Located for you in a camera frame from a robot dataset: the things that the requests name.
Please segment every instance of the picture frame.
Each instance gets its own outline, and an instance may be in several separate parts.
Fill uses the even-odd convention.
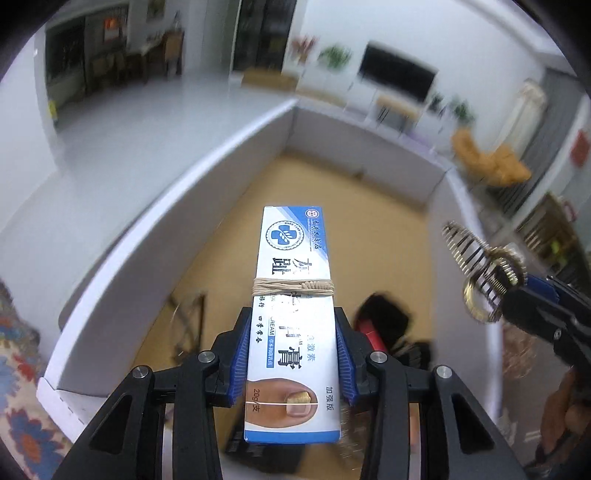
[[[166,0],[149,0],[146,22],[162,20],[166,9]]]

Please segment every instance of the television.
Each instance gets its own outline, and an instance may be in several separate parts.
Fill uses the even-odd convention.
[[[406,93],[423,103],[437,72],[369,43],[363,55],[359,75]]]

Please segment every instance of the white box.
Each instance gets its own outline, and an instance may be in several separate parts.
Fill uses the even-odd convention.
[[[265,207],[256,276],[330,278],[321,208]],[[247,442],[338,441],[333,298],[297,293],[254,298],[247,380]]]

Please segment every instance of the tan floor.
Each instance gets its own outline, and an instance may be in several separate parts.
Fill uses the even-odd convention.
[[[265,205],[319,205],[323,208],[335,305],[352,319],[374,291],[390,292],[414,319],[410,335],[431,338],[431,260],[427,219],[372,185],[330,168],[284,154],[251,184],[174,290],[182,299],[207,292],[202,347],[218,333],[233,328],[242,306],[250,306],[252,279]],[[172,315],[165,306],[156,319],[135,364],[153,369],[173,366],[168,342]],[[236,409],[216,412],[220,448],[229,435]],[[335,446],[309,446],[300,476],[317,479],[358,478],[347,471]]]

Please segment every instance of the colorful carpet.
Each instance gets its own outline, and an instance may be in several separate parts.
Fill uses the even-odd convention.
[[[0,440],[26,476],[50,480],[71,444],[37,400],[37,345],[0,283]]]

